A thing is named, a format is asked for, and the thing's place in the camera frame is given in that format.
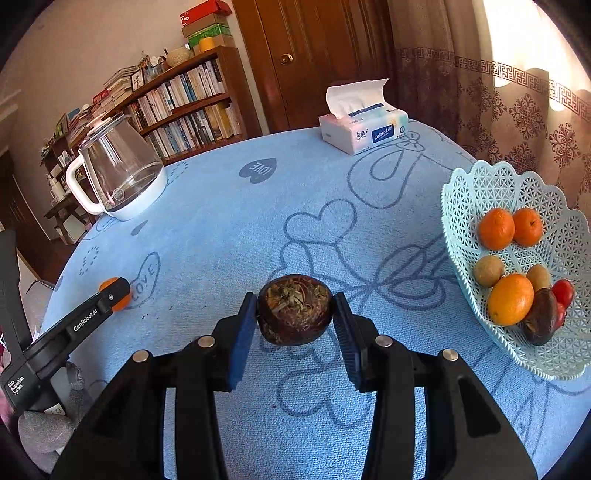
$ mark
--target green box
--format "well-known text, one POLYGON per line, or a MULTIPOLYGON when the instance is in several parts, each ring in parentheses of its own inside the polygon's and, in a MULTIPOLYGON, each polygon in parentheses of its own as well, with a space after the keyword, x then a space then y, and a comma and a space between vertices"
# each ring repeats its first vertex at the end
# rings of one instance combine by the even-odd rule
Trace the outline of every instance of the green box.
POLYGON ((199 30, 191 35, 187 40, 189 46, 193 48, 195 45, 199 45, 199 40, 205 37, 217 37, 218 35, 231 35, 230 28, 227 25, 221 23, 214 23, 203 30, 199 30))

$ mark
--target small table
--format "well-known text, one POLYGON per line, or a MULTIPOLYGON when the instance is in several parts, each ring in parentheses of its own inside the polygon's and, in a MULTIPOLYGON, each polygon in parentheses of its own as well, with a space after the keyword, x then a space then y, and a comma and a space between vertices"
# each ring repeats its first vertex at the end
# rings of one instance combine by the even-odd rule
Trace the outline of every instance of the small table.
MULTIPOLYGON (((440 196, 475 159, 411 121, 405 137, 351 157, 317 128, 213 150, 167 167, 168 186, 129 222, 102 217, 58 280, 43 328, 110 277, 131 282, 129 307, 72 355, 97 396, 134 351, 181 349, 238 311, 247 291, 288 273, 343 291, 356 314, 408 348, 457 350, 524 442, 540 478, 591 405, 591 375, 547 382, 518 367, 474 317, 448 259, 440 196)), ((332 325, 279 348, 255 332, 243 380, 216 394, 230 478, 358 479, 375 395, 349 382, 332 325)), ((425 404, 417 389, 415 477, 422 478, 425 404)), ((169 403, 165 416, 174 415, 169 403)), ((170 423, 165 474, 175 478, 170 423)))
MULTIPOLYGON (((90 183, 88 180, 84 179, 83 181, 86 182, 86 187, 90 187, 90 183)), ((65 197, 63 197, 59 202, 57 202, 51 209, 44 215, 45 218, 51 220, 52 218, 56 219, 57 226, 60 228, 64 241, 66 245, 73 245, 74 243, 70 242, 68 232, 66 227, 64 226, 64 222, 70 215, 73 215, 77 220, 79 220, 83 225, 86 224, 86 220, 82 218, 78 213, 76 213, 76 209, 80 206, 76 197, 72 192, 66 193, 65 197)), ((90 223, 94 225, 98 220, 98 215, 91 215, 90 213, 86 213, 88 216, 90 223)))

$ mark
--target white plastic basket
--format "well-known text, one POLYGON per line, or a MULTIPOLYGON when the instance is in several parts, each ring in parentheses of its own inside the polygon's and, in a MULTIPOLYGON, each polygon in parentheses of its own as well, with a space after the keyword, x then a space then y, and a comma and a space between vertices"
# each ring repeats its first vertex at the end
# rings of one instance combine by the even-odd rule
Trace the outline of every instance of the white plastic basket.
POLYGON ((466 300, 493 340, 518 365, 547 380, 572 380, 591 364, 591 235, 587 219, 570 210, 564 193, 546 185, 532 171, 517 175, 507 162, 490 165, 477 161, 469 173, 457 168, 441 190, 441 222, 447 252, 466 300), (494 207, 511 213, 522 207, 536 210, 544 223, 544 235, 531 248, 512 243, 495 252, 505 263, 505 273, 527 273, 537 263, 545 265, 552 282, 568 278, 574 285, 574 300, 564 326, 552 340, 533 346, 518 326, 502 327, 490 321, 486 309, 489 289, 472 275, 478 259, 491 253, 476 236, 484 214, 494 207))

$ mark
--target orange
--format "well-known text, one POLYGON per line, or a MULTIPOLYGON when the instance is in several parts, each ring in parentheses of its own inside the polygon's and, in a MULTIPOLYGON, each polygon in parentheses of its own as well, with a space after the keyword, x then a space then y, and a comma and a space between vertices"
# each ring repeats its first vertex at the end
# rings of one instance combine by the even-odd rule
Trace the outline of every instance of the orange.
POLYGON ((523 275, 512 273, 500 279, 488 297, 488 315, 497 325, 514 325, 534 303, 534 286, 523 275))
POLYGON ((515 240, 522 247, 533 247, 542 238, 544 228, 538 212, 531 208, 520 208, 513 214, 515 240))
POLYGON ((513 240, 515 225, 507 210, 493 208, 478 224, 478 238, 488 250, 503 250, 513 240))

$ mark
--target kettle handle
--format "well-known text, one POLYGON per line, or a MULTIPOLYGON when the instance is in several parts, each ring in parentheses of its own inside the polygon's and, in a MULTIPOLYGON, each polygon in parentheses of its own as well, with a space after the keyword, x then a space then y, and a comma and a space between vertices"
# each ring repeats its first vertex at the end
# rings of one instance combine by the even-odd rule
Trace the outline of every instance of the kettle handle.
POLYGON ((66 171, 66 183, 84 210, 91 215, 100 215, 105 211, 103 206, 100 203, 93 202, 86 192, 82 190, 78 180, 76 180, 76 170, 82 165, 84 165, 84 157, 80 154, 72 161, 72 163, 70 163, 70 165, 68 165, 66 171))

